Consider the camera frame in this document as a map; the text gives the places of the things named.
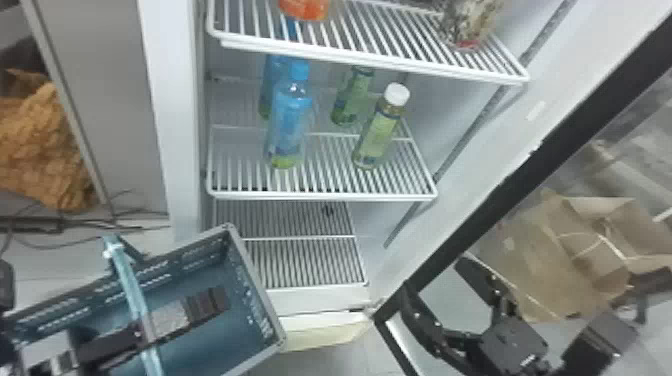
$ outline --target cable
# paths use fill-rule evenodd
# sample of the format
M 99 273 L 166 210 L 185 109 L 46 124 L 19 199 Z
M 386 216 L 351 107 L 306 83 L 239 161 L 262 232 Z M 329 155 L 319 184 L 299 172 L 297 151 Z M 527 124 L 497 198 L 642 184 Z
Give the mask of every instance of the cable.
M 120 192 L 117 192 L 113 195 L 111 195 L 108 198 L 108 203 L 101 205 L 102 207 L 110 207 L 112 209 L 112 201 L 118 197 L 121 197 L 123 195 L 133 193 L 133 189 L 126 189 Z M 60 244 L 33 244 L 27 241 L 23 237 L 17 236 L 17 234 L 14 233 L 14 227 L 15 227 L 15 221 L 16 218 L 19 217 L 22 214 L 25 214 L 28 212 L 30 209 L 33 209 L 37 206 L 42 206 L 40 202 L 33 202 L 28 206 L 25 206 L 18 210 L 16 213 L 14 213 L 11 216 L 11 219 L 9 221 L 9 226 L 7 228 L 7 233 L 5 235 L 5 240 L 2 244 L 2 247 L 0 247 L 0 258 L 4 255 L 4 253 L 9 249 L 9 246 L 11 245 L 12 241 L 16 241 L 17 243 L 31 248 L 35 250 L 56 250 L 56 249 L 62 249 L 70 246 L 75 246 L 79 244 L 84 244 L 92 241 L 96 241 L 100 239 L 100 236 L 90 236 L 87 238 L 71 241 L 71 242 L 66 242 L 66 243 L 60 243 Z M 155 227 L 142 227 L 142 226 L 123 226 L 119 225 L 118 221 L 120 219 L 124 219 L 124 217 L 127 217 L 129 215 L 134 215 L 134 214 L 157 214 L 157 215 L 168 215 L 166 212 L 161 212 L 161 211 L 153 211 L 153 210 L 148 210 L 142 207 L 129 207 L 129 208 L 123 208 L 124 210 L 121 212 L 117 212 L 116 210 L 111 210 L 110 213 L 112 215 L 112 218 L 110 219 L 77 219 L 78 216 L 81 216 L 85 213 L 81 213 L 78 215 L 71 215 L 71 216 L 66 216 L 65 213 L 63 213 L 62 210 L 58 209 L 57 210 L 57 215 L 59 219 L 62 221 L 64 225 L 64 229 L 72 229 L 72 228 L 95 228 L 99 230 L 110 230 L 110 231 L 115 231 L 116 233 L 119 234 L 131 234 L 131 233 L 137 233 L 137 232 L 144 232 L 144 231 L 154 231 L 154 230 L 160 230 L 160 229 L 165 229 L 169 228 L 170 226 L 155 226 Z
M 16 217 L 20 216 L 21 214 L 29 211 L 30 209 L 41 205 L 39 202 L 35 201 L 31 203 L 30 205 L 24 206 L 23 208 L 19 209 L 14 215 L 12 215 L 12 219 L 9 221 L 9 227 L 7 227 L 7 234 L 5 235 L 5 241 L 2 244 L 2 247 L 0 247 L 0 258 L 7 252 L 9 249 L 10 244 L 12 243 L 12 238 L 14 237 L 14 224 Z
M 133 229 L 133 230 L 121 230 L 121 231 L 115 231 L 118 234 L 121 235 L 128 235 L 128 234 L 134 234 L 134 233 L 139 233 L 139 232 L 147 232 L 147 231 L 156 231 L 156 230 L 163 230 L 166 228 L 170 228 L 171 226 L 154 226 L 154 227 L 142 227 L 138 229 Z M 26 239 L 24 239 L 21 236 L 14 235 L 14 241 L 23 245 L 24 247 L 28 247 L 37 251 L 53 251 L 53 250 L 59 250 L 67 247 L 72 247 L 75 245 L 80 245 L 80 244 L 85 244 L 93 241 L 97 241 L 100 239 L 100 236 L 90 236 L 87 238 L 79 239 L 79 240 L 74 240 L 71 242 L 65 242 L 65 243 L 57 243 L 57 244 L 34 244 Z

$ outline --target refrigerator bottom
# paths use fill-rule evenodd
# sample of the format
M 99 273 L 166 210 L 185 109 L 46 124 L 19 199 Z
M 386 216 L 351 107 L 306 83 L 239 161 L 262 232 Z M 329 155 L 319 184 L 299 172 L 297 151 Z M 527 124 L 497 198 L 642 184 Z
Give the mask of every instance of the refrigerator bottom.
M 213 200 L 213 224 L 232 223 L 269 290 L 364 286 L 344 202 Z

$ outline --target blue bottle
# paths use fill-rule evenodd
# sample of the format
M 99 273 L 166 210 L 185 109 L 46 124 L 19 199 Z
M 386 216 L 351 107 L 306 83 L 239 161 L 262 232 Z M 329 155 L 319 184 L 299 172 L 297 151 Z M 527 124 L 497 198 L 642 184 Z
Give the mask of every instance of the blue bottle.
M 259 115 L 266 120 L 271 114 L 273 87 L 286 76 L 288 65 L 289 57 L 287 56 L 266 56 L 264 78 L 261 83 L 261 95 L 259 96 Z
M 271 123 L 264 146 L 264 153 L 273 168 L 291 168 L 302 159 L 313 107 L 313 97 L 307 85 L 309 75 L 307 61 L 292 59 L 289 77 L 273 89 Z
M 298 40 L 294 18 L 287 17 L 286 21 L 289 40 Z M 284 28 L 282 28 L 281 25 L 278 26 L 276 33 L 282 38 L 284 34 Z M 273 107 L 273 87 L 278 83 L 278 81 L 287 76 L 287 71 L 289 70 L 289 63 L 291 60 L 292 58 L 289 56 L 266 55 L 266 62 L 264 63 L 264 78 L 261 83 L 261 95 L 259 96 L 259 115 L 261 115 L 261 117 L 263 117 L 265 120 L 268 120 L 268 117 L 271 114 L 271 108 Z

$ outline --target white bottle cap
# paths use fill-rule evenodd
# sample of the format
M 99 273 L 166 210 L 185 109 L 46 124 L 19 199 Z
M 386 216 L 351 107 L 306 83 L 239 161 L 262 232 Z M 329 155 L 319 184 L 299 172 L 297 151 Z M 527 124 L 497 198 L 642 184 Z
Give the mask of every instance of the white bottle cap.
M 385 89 L 385 100 L 397 107 L 403 107 L 406 105 L 406 102 L 411 98 L 411 92 L 408 91 L 406 86 L 393 82 L 387 85 Z

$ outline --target orange container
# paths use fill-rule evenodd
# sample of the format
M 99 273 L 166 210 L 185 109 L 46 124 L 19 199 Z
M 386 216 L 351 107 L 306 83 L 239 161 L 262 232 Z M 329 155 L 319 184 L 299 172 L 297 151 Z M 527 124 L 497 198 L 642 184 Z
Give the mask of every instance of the orange container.
M 329 12 L 329 0 L 278 0 L 285 15 L 302 21 L 322 21 Z

